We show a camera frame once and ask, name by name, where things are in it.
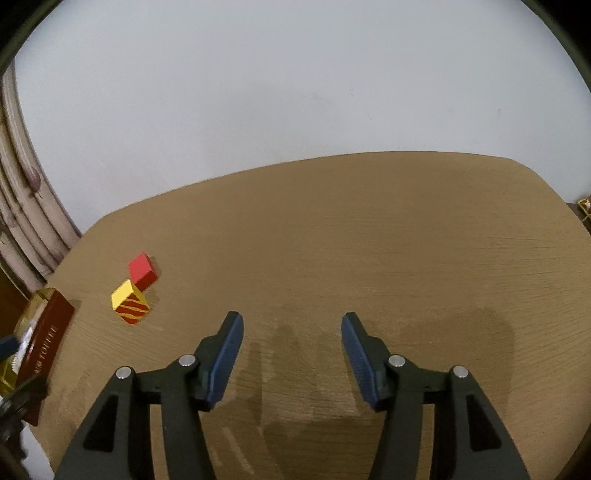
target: wood grain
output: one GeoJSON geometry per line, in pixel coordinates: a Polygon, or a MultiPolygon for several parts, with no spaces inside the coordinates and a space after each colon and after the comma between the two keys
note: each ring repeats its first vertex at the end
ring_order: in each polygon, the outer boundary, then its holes
{"type": "Polygon", "coordinates": [[[243,347],[203,415],[219,478],[366,478],[383,417],[343,356],[354,310],[421,367],[468,366],[532,479],[553,479],[590,423],[590,259],[569,208],[507,159],[344,155],[178,189],[103,218],[53,275],[79,308],[35,434],[57,466],[118,366],[161,368],[237,310],[243,347]],[[109,295],[141,251],[161,277],[132,327],[109,295]]]}

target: blue finger pad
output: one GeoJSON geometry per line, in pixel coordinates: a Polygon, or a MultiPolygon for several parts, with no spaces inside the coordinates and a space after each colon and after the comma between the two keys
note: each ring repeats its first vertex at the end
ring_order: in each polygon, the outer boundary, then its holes
{"type": "Polygon", "coordinates": [[[243,336],[244,320],[242,319],[242,315],[237,315],[226,335],[226,339],[220,348],[210,373],[205,399],[212,408],[222,399],[226,391],[226,386],[228,385],[232,368],[236,362],[243,336]]]}
{"type": "Polygon", "coordinates": [[[346,315],[341,321],[340,329],[343,337],[343,345],[345,346],[345,351],[349,357],[351,368],[353,369],[357,384],[361,390],[361,396],[373,409],[376,409],[379,396],[375,383],[374,369],[369,363],[369,359],[363,350],[363,346],[361,345],[359,336],[355,332],[355,328],[353,328],[351,321],[346,315]]]}
{"type": "Polygon", "coordinates": [[[14,335],[0,338],[0,362],[18,352],[20,344],[14,335]]]}

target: yellow block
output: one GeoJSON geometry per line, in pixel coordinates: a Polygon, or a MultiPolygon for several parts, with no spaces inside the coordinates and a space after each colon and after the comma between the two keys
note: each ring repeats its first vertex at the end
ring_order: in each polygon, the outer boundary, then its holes
{"type": "Polygon", "coordinates": [[[150,311],[144,294],[129,279],[111,294],[111,304],[117,315],[130,325],[138,323],[150,311]]]}

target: white wall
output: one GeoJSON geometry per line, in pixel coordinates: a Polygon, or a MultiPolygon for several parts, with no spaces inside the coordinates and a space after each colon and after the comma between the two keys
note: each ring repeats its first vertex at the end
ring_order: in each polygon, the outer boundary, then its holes
{"type": "Polygon", "coordinates": [[[591,95],[519,0],[65,0],[17,82],[82,231],[195,181],[359,151],[500,155],[591,193],[591,95]]]}

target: red box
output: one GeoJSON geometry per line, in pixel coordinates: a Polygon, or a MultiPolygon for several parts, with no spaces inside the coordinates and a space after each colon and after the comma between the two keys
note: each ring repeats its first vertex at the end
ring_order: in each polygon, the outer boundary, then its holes
{"type": "Polygon", "coordinates": [[[129,279],[132,284],[138,287],[139,291],[144,291],[158,280],[156,270],[148,255],[144,252],[141,252],[136,259],[129,262],[129,279]]]}

